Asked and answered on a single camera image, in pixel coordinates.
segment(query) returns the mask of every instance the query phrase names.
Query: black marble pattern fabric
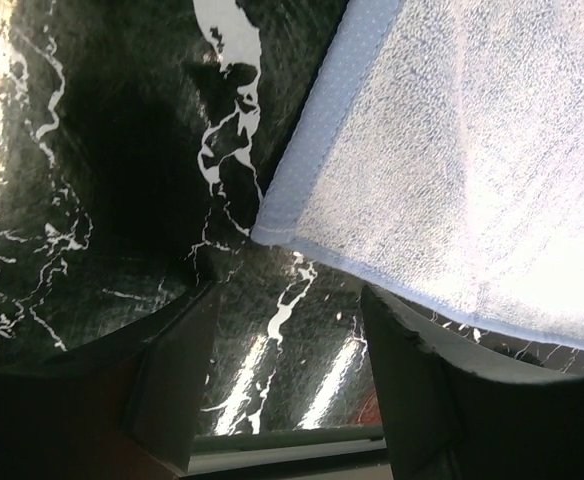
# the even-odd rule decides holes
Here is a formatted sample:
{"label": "black marble pattern fabric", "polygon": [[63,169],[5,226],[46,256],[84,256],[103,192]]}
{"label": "black marble pattern fabric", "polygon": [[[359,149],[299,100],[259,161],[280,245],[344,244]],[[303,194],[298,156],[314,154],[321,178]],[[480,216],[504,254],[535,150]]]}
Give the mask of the black marble pattern fabric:
{"label": "black marble pattern fabric", "polygon": [[[223,304],[201,435],[356,424],[360,282],[250,243],[346,0],[0,0],[0,366]],[[584,373],[584,353],[435,321]]]}

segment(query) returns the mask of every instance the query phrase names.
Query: gray fabric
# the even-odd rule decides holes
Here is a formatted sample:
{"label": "gray fabric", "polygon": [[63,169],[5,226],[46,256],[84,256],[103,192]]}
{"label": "gray fabric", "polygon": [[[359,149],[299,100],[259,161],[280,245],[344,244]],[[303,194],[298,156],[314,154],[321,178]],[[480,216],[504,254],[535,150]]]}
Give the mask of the gray fabric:
{"label": "gray fabric", "polygon": [[[584,0],[406,0],[386,21],[337,34],[253,239],[584,349]],[[363,72],[357,36],[381,42]],[[327,128],[344,77],[360,86]]]}

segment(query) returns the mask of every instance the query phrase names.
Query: terry cloth towel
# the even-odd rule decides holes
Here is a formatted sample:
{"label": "terry cloth towel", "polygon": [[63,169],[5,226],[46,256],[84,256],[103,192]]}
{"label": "terry cloth towel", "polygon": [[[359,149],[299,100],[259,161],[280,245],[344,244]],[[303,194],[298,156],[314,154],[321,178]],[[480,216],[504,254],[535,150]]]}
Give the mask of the terry cloth towel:
{"label": "terry cloth towel", "polygon": [[351,0],[252,238],[584,349],[584,0]]}

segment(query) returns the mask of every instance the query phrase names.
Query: white marble veining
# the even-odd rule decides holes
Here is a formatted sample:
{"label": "white marble veining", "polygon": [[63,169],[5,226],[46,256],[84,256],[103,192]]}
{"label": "white marble veining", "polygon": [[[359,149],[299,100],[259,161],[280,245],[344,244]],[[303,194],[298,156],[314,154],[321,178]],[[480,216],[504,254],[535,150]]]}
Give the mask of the white marble veining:
{"label": "white marble veining", "polygon": [[[27,112],[30,107],[30,98],[28,91],[29,65],[23,52],[19,52],[11,43],[11,34],[15,34],[21,39],[32,52],[40,56],[54,72],[58,78],[58,86],[51,92],[47,101],[46,110],[51,121],[35,124],[31,118],[26,117],[23,120],[23,127],[29,134],[32,141],[47,159],[49,168],[48,179],[52,191],[51,205],[59,210],[60,215],[41,226],[41,233],[26,237],[20,232],[4,230],[0,232],[0,251],[5,242],[29,244],[32,249],[26,253],[29,256],[43,254],[41,257],[41,266],[38,272],[36,286],[30,292],[22,292],[17,297],[8,297],[7,294],[0,291],[0,311],[2,306],[10,304],[16,307],[16,314],[12,313],[12,318],[6,314],[0,313],[0,337],[10,338],[14,335],[14,327],[17,323],[30,319],[41,325],[53,340],[53,345],[61,350],[66,350],[66,346],[59,335],[54,331],[45,318],[38,313],[45,303],[46,298],[51,293],[53,282],[56,275],[67,275],[68,262],[65,256],[66,252],[87,250],[90,236],[92,234],[93,224],[90,216],[83,210],[77,194],[72,186],[66,181],[59,172],[55,152],[50,146],[47,137],[55,132],[60,125],[57,107],[59,101],[65,93],[66,79],[63,74],[63,64],[56,57],[57,42],[50,33],[49,21],[54,14],[56,0],[52,0],[48,8],[46,18],[48,22],[43,27],[43,33],[47,44],[43,47],[36,45],[23,32],[18,30],[11,31],[5,25],[9,24],[12,15],[12,4],[5,3],[0,9],[0,65],[5,70],[3,77],[10,80],[16,90],[14,100],[20,108]],[[21,74],[16,76],[11,67],[15,64],[20,66]],[[0,84],[0,90],[7,88],[6,85]],[[0,108],[6,97],[0,97]],[[19,258],[6,258],[0,254],[1,263],[16,263]]]}
{"label": "white marble veining", "polygon": [[107,293],[109,295],[114,295],[115,297],[119,297],[119,298],[129,298],[130,300],[144,300],[144,298],[141,297],[140,295],[134,295],[131,293],[123,293],[123,292],[119,292],[117,290],[110,290],[109,288],[102,288],[101,291],[103,293]]}
{"label": "white marble veining", "polygon": [[[276,348],[274,353],[276,359],[283,353],[281,327],[290,319],[298,303],[306,297],[318,276],[314,268],[314,262],[305,259],[303,255],[297,252],[292,252],[291,256],[293,261],[288,267],[291,281],[277,299],[277,312],[267,321],[267,335],[259,335],[253,341],[226,399],[218,405],[201,409],[202,412],[220,412],[213,429],[216,435],[241,433],[238,429],[243,421],[249,423],[252,434],[258,434],[261,431],[261,415],[268,400],[272,381],[277,373],[277,362],[275,360],[265,382],[258,380],[263,376],[262,370],[266,355],[272,348]],[[302,290],[291,299],[286,300],[285,297],[289,295],[290,290],[304,282],[305,285]],[[365,342],[361,335],[352,341],[353,344]],[[363,362],[364,358],[364,354],[362,354],[361,362]],[[250,395],[252,391],[258,393],[256,398]],[[248,414],[248,407],[254,408],[254,403],[256,403],[256,408],[252,413]]]}
{"label": "white marble veining", "polygon": [[[203,37],[212,46],[219,63],[219,72],[227,74],[234,65],[249,65],[256,71],[254,79],[247,85],[236,89],[234,110],[229,112],[216,125],[208,125],[201,137],[201,148],[197,153],[197,164],[201,175],[208,183],[211,197],[224,199],[223,212],[237,232],[249,236],[250,229],[240,225],[230,213],[231,199],[228,198],[221,179],[221,164],[233,158],[252,172],[254,187],[259,202],[263,192],[259,186],[257,172],[252,163],[251,151],[253,136],[259,128],[261,106],[259,104],[258,85],[261,78],[261,39],[259,29],[248,19],[245,11],[235,0],[194,0],[194,13]],[[237,120],[237,135],[245,135],[245,147],[236,148],[231,153],[218,158],[210,138],[224,127],[228,128],[231,121]],[[207,238],[207,228],[213,209],[210,207],[201,231],[201,241],[192,245],[188,258],[192,258],[196,268],[198,250],[204,246],[221,251],[230,251],[230,247],[221,242]]]}
{"label": "white marble veining", "polygon": [[356,371],[360,372],[368,356],[368,341],[365,338],[363,321],[359,321],[356,315],[352,315],[352,334],[350,335],[350,339],[358,342],[361,346],[359,349],[359,365],[356,367]]}

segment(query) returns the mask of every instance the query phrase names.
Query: light blue towel border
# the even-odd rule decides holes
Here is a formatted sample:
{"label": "light blue towel border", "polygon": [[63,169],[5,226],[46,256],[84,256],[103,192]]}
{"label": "light blue towel border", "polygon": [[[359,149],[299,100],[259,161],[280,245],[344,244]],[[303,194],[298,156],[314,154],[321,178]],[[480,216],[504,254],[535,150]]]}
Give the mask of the light blue towel border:
{"label": "light blue towel border", "polygon": [[259,209],[251,232],[255,242],[279,245],[291,239],[325,159],[403,4],[404,0],[350,0]]}
{"label": "light blue towel border", "polygon": [[292,236],[290,240],[282,246],[303,252],[310,258],[320,259],[320,262],[328,267],[354,274],[369,283],[378,285],[379,287],[406,298],[407,300],[423,305],[424,307],[440,313],[455,322],[464,323],[471,327],[482,328],[490,332],[500,333],[502,335],[508,335],[510,337],[516,337],[531,342],[554,343],[584,350],[584,341],[573,337],[539,332],[529,328],[510,325],[494,318],[469,315],[465,312],[450,308],[445,304],[439,303],[430,297],[424,296],[411,288],[406,287],[405,285],[397,283],[376,268],[370,267],[362,262],[352,261],[341,255],[336,255],[331,250],[307,239]]}

